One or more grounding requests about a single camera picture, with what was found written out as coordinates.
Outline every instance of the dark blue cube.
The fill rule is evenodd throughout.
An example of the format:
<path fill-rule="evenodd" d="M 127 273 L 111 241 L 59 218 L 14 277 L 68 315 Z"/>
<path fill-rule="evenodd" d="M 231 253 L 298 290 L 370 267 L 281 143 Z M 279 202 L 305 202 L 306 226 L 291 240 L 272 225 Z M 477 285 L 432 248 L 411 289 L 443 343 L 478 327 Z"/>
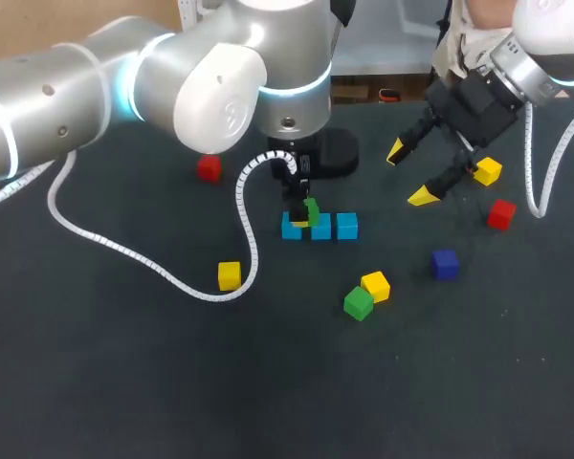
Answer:
<path fill-rule="evenodd" d="M 459 274 L 459 260 L 454 251 L 435 251 L 431 255 L 431 271 L 436 280 L 454 280 Z"/>

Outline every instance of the background wall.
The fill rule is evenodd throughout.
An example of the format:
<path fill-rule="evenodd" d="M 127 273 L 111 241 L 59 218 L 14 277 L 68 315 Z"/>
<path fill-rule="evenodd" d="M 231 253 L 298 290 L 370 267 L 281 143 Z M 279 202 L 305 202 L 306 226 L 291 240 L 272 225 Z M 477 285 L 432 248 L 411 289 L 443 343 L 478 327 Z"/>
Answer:
<path fill-rule="evenodd" d="M 0 57 L 78 41 L 126 15 L 181 29 L 176 0 L 0 0 Z"/>

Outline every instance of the dark mat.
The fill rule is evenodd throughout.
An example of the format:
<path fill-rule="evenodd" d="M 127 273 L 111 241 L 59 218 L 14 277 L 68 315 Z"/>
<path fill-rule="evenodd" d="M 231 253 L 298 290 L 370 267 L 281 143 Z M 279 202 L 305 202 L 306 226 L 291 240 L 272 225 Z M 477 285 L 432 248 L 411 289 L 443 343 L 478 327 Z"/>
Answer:
<path fill-rule="evenodd" d="M 407 198 L 450 160 L 439 134 L 392 169 L 387 150 L 422 104 L 339 108 L 361 167 L 313 183 L 322 211 L 357 211 L 358 242 L 283 242 L 268 167 L 246 199 L 261 254 L 253 289 L 194 300 L 145 267 L 60 227 L 52 166 L 0 206 L 0 458 L 574 457 L 574 143 L 547 218 L 527 211 L 522 124 L 490 155 L 491 187 L 442 204 Z M 570 102 L 537 111 L 537 189 Z M 217 263 L 249 255 L 235 179 L 264 141 L 250 134 L 201 184 L 198 156 L 148 127 L 79 153 L 63 213 L 214 292 Z M 513 226 L 484 225 L 497 198 Z M 431 280 L 455 249 L 459 279 Z M 391 299 L 362 323 L 342 299 L 383 271 Z"/>

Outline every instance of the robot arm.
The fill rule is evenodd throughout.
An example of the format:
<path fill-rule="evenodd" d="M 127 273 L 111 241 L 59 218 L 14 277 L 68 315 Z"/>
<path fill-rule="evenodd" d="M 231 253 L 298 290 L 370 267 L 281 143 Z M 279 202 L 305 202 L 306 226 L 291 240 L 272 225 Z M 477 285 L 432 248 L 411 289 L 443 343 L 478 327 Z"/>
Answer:
<path fill-rule="evenodd" d="M 0 61 L 0 179 L 143 120 L 204 153 L 254 120 L 283 141 L 330 116 L 328 0 L 231 0 L 182 33 L 124 17 L 80 43 Z"/>
<path fill-rule="evenodd" d="M 399 164 L 434 127 L 456 149 L 453 164 L 427 181 L 411 203 L 441 200 L 475 169 L 473 155 L 518 120 L 527 103 L 544 106 L 561 89 L 574 99 L 574 0 L 519 0 L 511 33 L 491 52 L 492 65 L 475 69 L 454 85 L 436 81 L 429 107 L 400 135 L 387 157 Z"/>

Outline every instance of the toy block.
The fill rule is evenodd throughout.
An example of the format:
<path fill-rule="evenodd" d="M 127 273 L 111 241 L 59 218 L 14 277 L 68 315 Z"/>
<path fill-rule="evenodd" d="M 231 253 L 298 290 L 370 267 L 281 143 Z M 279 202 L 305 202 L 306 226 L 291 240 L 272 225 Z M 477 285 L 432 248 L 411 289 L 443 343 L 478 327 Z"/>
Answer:
<path fill-rule="evenodd" d="M 478 171 L 475 172 L 475 179 L 485 186 L 495 182 L 501 173 L 501 164 L 489 157 L 479 161 L 476 166 Z"/>
<path fill-rule="evenodd" d="M 421 186 L 408 198 L 408 203 L 416 207 L 424 206 L 425 204 L 437 203 L 438 201 L 440 200 L 431 194 L 425 185 Z"/>
<path fill-rule="evenodd" d="M 302 238 L 302 228 L 297 228 L 289 221 L 289 212 L 283 212 L 280 233 L 285 240 L 299 241 Z"/>
<path fill-rule="evenodd" d="M 336 215 L 338 239 L 341 241 L 357 239 L 359 225 L 356 213 L 339 213 Z"/>
<path fill-rule="evenodd" d="M 374 309 L 374 298 L 361 287 L 355 287 L 344 299 L 344 311 L 361 322 Z"/>
<path fill-rule="evenodd" d="M 204 155 L 198 162 L 198 177 L 203 182 L 216 184 L 221 177 L 221 160 L 216 155 Z"/>
<path fill-rule="evenodd" d="M 304 205 L 308 209 L 308 226 L 315 227 L 319 224 L 320 210 L 315 198 L 306 198 Z"/>
<path fill-rule="evenodd" d="M 517 206 L 498 199 L 491 209 L 487 225 L 498 230 L 506 231 L 510 227 L 510 223 L 513 221 L 516 211 Z"/>
<path fill-rule="evenodd" d="M 436 280 L 454 280 L 459 274 L 459 260 L 454 251 L 435 251 L 431 255 L 431 271 Z"/>
<path fill-rule="evenodd" d="M 380 271 L 362 277 L 362 288 L 374 298 L 374 304 L 389 299 L 391 286 Z"/>
<path fill-rule="evenodd" d="M 229 261 L 219 263 L 219 290 L 230 292 L 240 288 L 240 262 Z"/>
<path fill-rule="evenodd" d="M 313 241 L 329 241 L 332 239 L 332 218 L 329 213 L 319 215 L 319 224 L 311 228 Z"/>

